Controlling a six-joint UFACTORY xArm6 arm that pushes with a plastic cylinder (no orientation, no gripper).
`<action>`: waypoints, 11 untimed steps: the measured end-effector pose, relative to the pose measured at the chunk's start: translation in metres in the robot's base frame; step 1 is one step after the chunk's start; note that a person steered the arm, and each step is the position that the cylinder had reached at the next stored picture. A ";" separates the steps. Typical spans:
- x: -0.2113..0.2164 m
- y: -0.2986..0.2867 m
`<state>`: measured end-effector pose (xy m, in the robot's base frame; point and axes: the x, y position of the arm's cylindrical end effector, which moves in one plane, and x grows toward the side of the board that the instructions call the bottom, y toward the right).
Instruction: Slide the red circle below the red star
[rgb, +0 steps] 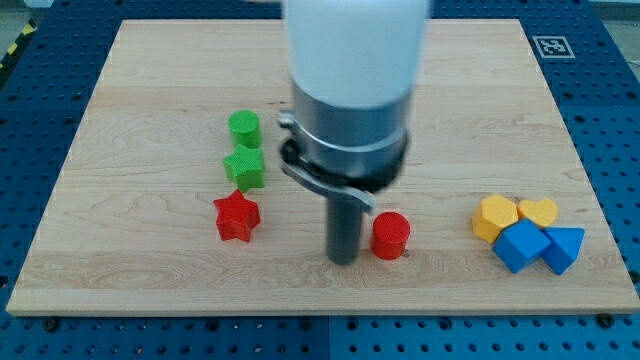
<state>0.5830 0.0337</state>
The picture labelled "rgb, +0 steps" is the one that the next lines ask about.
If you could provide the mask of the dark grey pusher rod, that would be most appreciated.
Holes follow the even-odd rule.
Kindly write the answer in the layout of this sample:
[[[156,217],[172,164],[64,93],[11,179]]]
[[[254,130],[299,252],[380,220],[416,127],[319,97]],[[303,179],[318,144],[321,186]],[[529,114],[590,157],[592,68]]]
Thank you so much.
[[[327,200],[326,254],[337,265],[349,265],[358,257],[363,210],[346,200]]]

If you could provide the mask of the silver tool flange with clamp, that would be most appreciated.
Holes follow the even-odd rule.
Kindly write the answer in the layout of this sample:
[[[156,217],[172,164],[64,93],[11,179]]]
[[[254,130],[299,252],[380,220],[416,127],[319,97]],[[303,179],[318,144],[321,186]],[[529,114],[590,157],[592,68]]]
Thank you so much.
[[[281,169],[308,190],[370,212],[374,194],[397,178],[409,143],[412,92],[375,107],[332,106],[292,84],[293,105],[279,113],[290,132]]]

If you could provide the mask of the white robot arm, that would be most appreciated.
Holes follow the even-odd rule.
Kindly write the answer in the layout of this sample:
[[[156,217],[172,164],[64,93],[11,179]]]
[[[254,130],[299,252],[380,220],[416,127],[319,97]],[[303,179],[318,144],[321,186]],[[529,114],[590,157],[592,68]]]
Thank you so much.
[[[292,84],[282,169],[326,199],[326,255],[358,256],[364,214],[398,176],[428,0],[300,1],[282,5]]]

